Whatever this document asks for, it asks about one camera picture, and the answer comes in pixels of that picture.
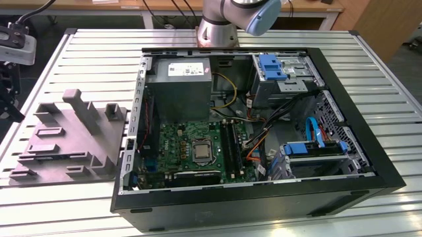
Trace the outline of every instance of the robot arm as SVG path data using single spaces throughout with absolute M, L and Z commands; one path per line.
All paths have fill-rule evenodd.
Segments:
M 260 36 L 272 26 L 280 8 L 280 0 L 204 0 L 198 46 L 235 47 L 236 26 Z

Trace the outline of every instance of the red wire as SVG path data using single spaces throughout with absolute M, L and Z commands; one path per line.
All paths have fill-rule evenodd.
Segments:
M 249 109 L 248 109 L 248 112 L 245 113 L 245 116 L 248 117 L 248 119 L 252 119 L 252 118 L 251 118 L 251 110 L 252 110 L 252 108 L 249 108 Z
M 321 128 L 320 125 L 319 125 L 319 129 L 320 129 L 320 132 L 321 132 L 321 135 L 323 135 L 323 139 L 324 139 L 324 140 L 328 140 L 327 133 L 324 132 L 324 129 Z
M 146 140 L 146 135 L 149 132 L 149 119 L 148 119 L 148 102 L 145 101 L 145 124 L 146 124 L 146 130 L 145 130 L 145 135 L 144 135 L 144 140 L 140 144 L 140 146 L 137 147 L 137 150 L 141 149 L 141 147 L 144 146 L 145 140 Z

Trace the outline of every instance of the sticker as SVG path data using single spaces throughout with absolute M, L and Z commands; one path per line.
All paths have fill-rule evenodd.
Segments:
M 120 8 L 121 9 L 138 9 L 137 6 L 121 6 Z
M 295 73 L 292 68 L 283 68 L 284 73 Z
M 252 100 L 251 99 L 245 100 L 245 107 L 252 108 Z
M 259 173 L 260 173 L 261 175 L 264 175 L 265 170 L 264 170 L 261 164 L 257 165 L 257 171 L 259 171 Z
M 276 154 L 276 150 L 275 150 L 275 149 L 271 149 L 271 150 L 268 151 L 268 157 L 273 156 L 275 154 Z
M 170 63 L 168 65 L 168 76 L 201 76 L 204 74 L 202 63 Z

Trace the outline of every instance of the wire bundle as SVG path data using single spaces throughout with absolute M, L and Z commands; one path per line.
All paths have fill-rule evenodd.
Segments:
M 256 149 L 256 147 L 261 144 L 261 142 L 264 141 L 264 138 L 267 137 L 268 135 L 268 130 L 269 128 L 272 127 L 272 124 L 273 122 L 281 117 L 284 116 L 285 114 L 289 113 L 293 105 L 296 104 L 296 102 L 308 97 L 308 96 L 313 96 L 313 95 L 317 95 L 320 93 L 320 90 L 313 90 L 313 91 L 309 91 L 309 92 L 305 92 L 305 93 L 301 93 L 296 96 L 293 96 L 281 106 L 279 106 L 275 111 L 272 112 L 272 114 L 269 115 L 269 117 L 267 118 L 265 122 L 263 123 L 263 128 L 261 128 L 261 131 L 260 133 L 252 137 L 247 142 L 245 142 L 245 145 L 251 144 L 255 140 L 259 139 L 259 141 L 256 142 L 256 144 L 253 145 L 245 159 L 251 159 L 251 154 L 253 152 L 253 150 Z

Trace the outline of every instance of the metal table surface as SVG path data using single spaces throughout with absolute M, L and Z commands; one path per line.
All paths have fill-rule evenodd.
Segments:
M 178 230 L 168 236 L 385 236 L 422 234 L 422 110 L 361 41 L 348 32 L 271 31 L 260 37 L 239 32 L 241 46 L 319 47 L 363 114 L 407 186 L 365 200 L 335 216 Z M 130 108 L 142 47 L 194 47 L 190 30 L 77 30 L 64 35 L 0 145 L 0 182 L 22 152 L 40 102 L 57 102 L 78 88 L 96 108 Z M 112 182 L 0 190 L 0 236 L 133 236 L 140 232 L 109 213 Z

